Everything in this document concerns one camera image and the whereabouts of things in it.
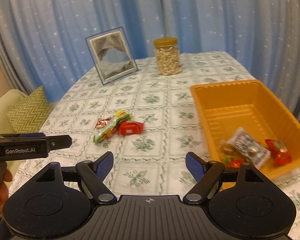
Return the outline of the green long snack packet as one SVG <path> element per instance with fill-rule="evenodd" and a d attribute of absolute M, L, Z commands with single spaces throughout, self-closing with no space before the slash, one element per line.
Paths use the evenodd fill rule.
<path fill-rule="evenodd" d="M 123 121 L 128 121 L 132 118 L 132 115 L 127 113 L 125 116 L 121 118 L 116 118 L 114 114 L 111 117 L 110 122 L 106 125 L 106 127 L 101 129 L 96 129 L 96 133 L 93 136 L 93 142 L 98 143 L 104 140 L 111 138 L 119 129 L 119 125 Z"/>

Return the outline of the red silver shiny candy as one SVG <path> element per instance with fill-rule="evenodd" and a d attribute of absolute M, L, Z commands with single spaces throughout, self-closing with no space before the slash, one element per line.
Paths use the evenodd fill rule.
<path fill-rule="evenodd" d="M 107 118 L 98 118 L 96 125 L 95 125 L 95 129 L 101 129 L 106 127 L 106 125 L 110 122 L 111 117 L 107 117 Z"/>

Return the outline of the clear grey snack packet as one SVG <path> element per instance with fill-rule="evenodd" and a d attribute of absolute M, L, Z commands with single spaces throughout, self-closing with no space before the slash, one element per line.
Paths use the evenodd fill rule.
<path fill-rule="evenodd" d="M 227 143 L 258 169 L 271 157 L 270 151 L 256 141 L 243 127 L 239 127 Z"/>

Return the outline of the large red snack packet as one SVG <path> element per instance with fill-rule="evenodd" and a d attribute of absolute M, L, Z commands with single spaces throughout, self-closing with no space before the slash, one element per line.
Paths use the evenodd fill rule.
<path fill-rule="evenodd" d="M 123 121 L 119 125 L 119 135 L 134 135 L 143 132 L 144 123 L 136 121 Z"/>

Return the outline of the small red figure candy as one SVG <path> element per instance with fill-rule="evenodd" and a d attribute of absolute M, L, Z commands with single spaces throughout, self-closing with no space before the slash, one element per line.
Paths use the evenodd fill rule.
<path fill-rule="evenodd" d="M 239 168 L 240 165 L 244 162 L 245 160 L 243 158 L 235 158 L 235 159 L 228 159 L 226 161 L 225 166 L 226 167 L 232 167 L 232 168 Z"/>

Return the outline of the yellow candy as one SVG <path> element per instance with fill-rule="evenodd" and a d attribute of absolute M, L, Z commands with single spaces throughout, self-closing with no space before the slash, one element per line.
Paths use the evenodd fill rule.
<path fill-rule="evenodd" d="M 116 117 L 116 118 L 121 118 L 122 116 L 125 116 L 127 113 L 125 112 L 125 111 L 123 111 L 123 110 L 119 110 L 119 111 L 117 111 L 115 114 L 114 114 L 114 116 Z"/>

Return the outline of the pale yellow sofa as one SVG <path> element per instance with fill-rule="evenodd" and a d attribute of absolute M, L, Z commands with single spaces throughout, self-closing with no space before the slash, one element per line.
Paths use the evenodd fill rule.
<path fill-rule="evenodd" d="M 15 133 L 6 113 L 26 98 L 27 95 L 17 89 L 9 90 L 0 98 L 0 134 Z"/>

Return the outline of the green zigzag cushion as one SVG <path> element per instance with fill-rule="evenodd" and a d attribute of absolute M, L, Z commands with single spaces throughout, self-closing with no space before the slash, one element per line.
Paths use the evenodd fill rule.
<path fill-rule="evenodd" d="M 6 114 L 17 133 L 37 133 L 51 113 L 43 86 L 38 87 Z"/>

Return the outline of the orange plastic tray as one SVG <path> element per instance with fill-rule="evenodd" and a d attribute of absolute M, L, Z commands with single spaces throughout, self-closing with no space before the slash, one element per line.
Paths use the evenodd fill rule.
<path fill-rule="evenodd" d="M 280 140 L 289 150 L 291 163 L 276 167 L 269 159 L 261 167 L 268 178 L 275 179 L 300 166 L 300 124 L 261 81 L 194 85 L 190 90 L 211 159 L 223 160 L 219 143 L 242 127 L 263 146 L 267 139 Z"/>

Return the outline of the red candy in tray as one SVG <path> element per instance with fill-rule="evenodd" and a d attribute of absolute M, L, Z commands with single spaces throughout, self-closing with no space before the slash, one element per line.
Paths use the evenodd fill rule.
<path fill-rule="evenodd" d="M 265 142 L 270 150 L 274 166 L 283 166 L 292 162 L 292 156 L 281 140 L 266 139 Z"/>

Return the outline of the blue star curtain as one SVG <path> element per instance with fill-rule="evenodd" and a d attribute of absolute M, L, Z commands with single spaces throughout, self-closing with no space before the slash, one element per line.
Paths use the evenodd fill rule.
<path fill-rule="evenodd" d="M 163 36 L 227 52 L 300 119 L 300 0 L 0 0 L 0 63 L 14 88 L 56 102 L 94 65 L 85 39 L 118 27 L 136 59 Z"/>

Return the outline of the cashew jar gold lid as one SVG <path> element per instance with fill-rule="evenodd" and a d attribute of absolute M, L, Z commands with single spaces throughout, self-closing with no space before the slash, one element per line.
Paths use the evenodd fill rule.
<path fill-rule="evenodd" d="M 161 37 L 155 39 L 153 45 L 158 73 L 163 76 L 179 74 L 181 64 L 178 39 L 176 37 Z"/>

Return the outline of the sand art picture frame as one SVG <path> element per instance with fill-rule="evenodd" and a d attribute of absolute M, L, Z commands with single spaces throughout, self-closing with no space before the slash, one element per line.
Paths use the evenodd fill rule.
<path fill-rule="evenodd" d="M 122 27 L 91 35 L 85 41 L 103 85 L 138 71 Z"/>

